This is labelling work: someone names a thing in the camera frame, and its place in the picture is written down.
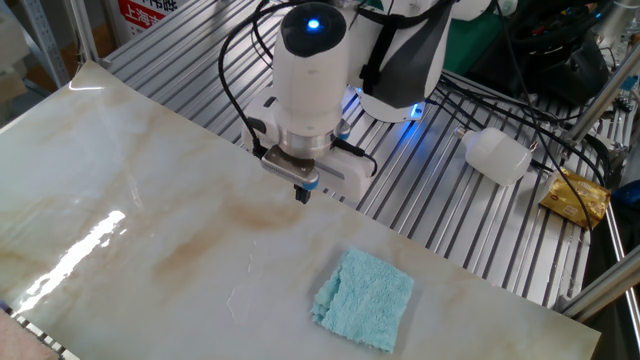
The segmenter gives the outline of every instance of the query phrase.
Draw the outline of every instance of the blue towel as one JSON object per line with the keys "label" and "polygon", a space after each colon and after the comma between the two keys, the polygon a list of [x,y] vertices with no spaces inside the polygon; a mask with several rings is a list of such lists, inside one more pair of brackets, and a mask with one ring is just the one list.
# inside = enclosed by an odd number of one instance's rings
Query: blue towel
{"label": "blue towel", "polygon": [[412,289],[409,275],[349,248],[316,295],[313,320],[356,343],[392,353]]}

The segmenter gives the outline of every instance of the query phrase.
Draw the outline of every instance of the metal rack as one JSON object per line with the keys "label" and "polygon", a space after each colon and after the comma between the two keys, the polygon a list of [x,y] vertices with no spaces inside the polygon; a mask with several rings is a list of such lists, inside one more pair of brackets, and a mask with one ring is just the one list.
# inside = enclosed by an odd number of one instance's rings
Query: metal rack
{"label": "metal rack", "polygon": [[[190,2],[103,59],[102,64],[143,95],[241,146],[241,122],[221,89],[216,62],[227,31],[253,12],[255,5],[254,1]],[[260,25],[270,46],[275,42],[278,21],[278,16],[273,16]],[[226,75],[241,105],[271,83],[270,69],[254,51],[247,30],[230,47],[227,63]],[[502,98],[504,101],[496,101],[496,105],[523,115],[513,99],[448,75],[462,87]],[[372,154],[381,167],[372,187],[358,203],[328,190],[324,192],[533,302],[554,308],[558,299],[576,297],[582,290],[590,246],[588,232],[538,206],[538,189],[548,174],[531,170],[515,185],[499,187],[470,168],[464,160],[463,146],[454,135],[458,123],[468,121],[443,100],[452,99],[486,126],[497,127],[526,146],[534,140],[533,130],[446,88],[442,90],[444,95],[435,92],[431,96],[440,105],[429,105],[421,119],[402,124],[371,118],[359,106],[355,92],[348,90],[343,114],[353,128],[350,142]],[[558,117],[582,111],[545,99],[538,99],[536,105]],[[612,143],[630,146],[638,134],[633,123],[636,110],[637,106],[631,113],[616,113],[611,121],[600,120],[597,134]],[[589,114],[587,111],[583,118],[592,118]],[[571,135],[576,147],[595,163],[595,152],[583,147],[578,136],[591,125],[576,126]],[[534,158],[551,165],[541,150]],[[591,169],[575,157],[564,166],[595,180]],[[607,212],[607,217],[615,225],[612,211]],[[616,226],[611,228],[621,260],[624,252],[619,249]],[[590,294],[599,296],[590,287],[588,293],[576,298]],[[640,344],[635,294],[628,292],[627,299]]]}

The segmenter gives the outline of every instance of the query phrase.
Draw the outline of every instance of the yellow package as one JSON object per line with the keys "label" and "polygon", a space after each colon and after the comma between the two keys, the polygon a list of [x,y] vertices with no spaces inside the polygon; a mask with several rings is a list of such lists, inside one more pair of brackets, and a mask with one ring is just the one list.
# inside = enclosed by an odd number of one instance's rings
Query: yellow package
{"label": "yellow package", "polygon": [[[611,192],[567,169],[563,168],[562,172],[580,194],[582,202],[584,202],[584,206],[589,213],[591,226],[595,227],[605,216],[611,199]],[[546,192],[543,192],[544,198],[540,201],[540,205],[585,229],[589,228],[578,198],[558,172],[549,178],[545,190]]]}

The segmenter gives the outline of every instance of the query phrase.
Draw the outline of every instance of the white tabletop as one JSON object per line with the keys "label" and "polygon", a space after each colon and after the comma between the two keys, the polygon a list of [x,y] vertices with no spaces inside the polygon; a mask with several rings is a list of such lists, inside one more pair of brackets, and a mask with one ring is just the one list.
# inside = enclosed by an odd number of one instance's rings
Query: white tabletop
{"label": "white tabletop", "polygon": [[[395,352],[314,324],[349,246],[415,279]],[[599,334],[468,273],[89,63],[0,131],[0,298],[81,359],[571,359]]]}

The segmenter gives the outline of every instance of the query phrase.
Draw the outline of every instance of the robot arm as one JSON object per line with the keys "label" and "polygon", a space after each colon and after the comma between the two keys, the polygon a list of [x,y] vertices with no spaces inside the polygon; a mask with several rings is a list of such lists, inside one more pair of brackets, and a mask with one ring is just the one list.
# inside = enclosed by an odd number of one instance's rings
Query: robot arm
{"label": "robot arm", "polygon": [[[478,7],[478,1],[463,1]],[[386,12],[360,1],[342,3],[301,4],[283,18],[273,87],[246,109],[249,125],[269,149],[263,167],[294,183],[303,202],[318,186],[351,200],[364,196],[377,164],[345,141],[346,85],[361,89],[360,102],[372,117],[406,120],[414,104],[434,90],[449,24],[460,12],[456,0],[383,0]],[[247,129],[243,141],[252,147]]]}

